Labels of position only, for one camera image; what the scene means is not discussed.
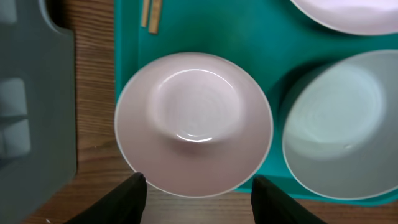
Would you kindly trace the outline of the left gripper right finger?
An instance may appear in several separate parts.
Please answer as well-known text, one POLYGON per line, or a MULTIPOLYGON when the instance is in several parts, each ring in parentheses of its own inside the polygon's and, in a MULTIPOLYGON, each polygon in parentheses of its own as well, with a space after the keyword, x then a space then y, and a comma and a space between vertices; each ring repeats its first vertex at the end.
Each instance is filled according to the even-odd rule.
POLYGON ((252 182, 255 224, 326 224, 262 175, 252 182))

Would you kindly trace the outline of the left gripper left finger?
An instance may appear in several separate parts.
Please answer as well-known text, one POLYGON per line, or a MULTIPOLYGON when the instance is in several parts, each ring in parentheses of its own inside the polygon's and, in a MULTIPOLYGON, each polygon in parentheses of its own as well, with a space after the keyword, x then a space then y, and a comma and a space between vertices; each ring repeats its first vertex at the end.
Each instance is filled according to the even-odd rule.
POLYGON ((66 224, 140 223, 146 200, 146 178, 137 172, 66 224))

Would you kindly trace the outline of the grey bowl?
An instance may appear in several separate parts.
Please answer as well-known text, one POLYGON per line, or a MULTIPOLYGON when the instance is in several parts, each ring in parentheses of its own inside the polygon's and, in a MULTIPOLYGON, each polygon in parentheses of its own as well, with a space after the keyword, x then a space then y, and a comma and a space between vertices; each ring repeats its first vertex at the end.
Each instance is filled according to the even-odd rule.
POLYGON ((397 51, 375 50, 298 79, 280 109, 293 177, 326 198, 362 200, 397 189, 397 51))

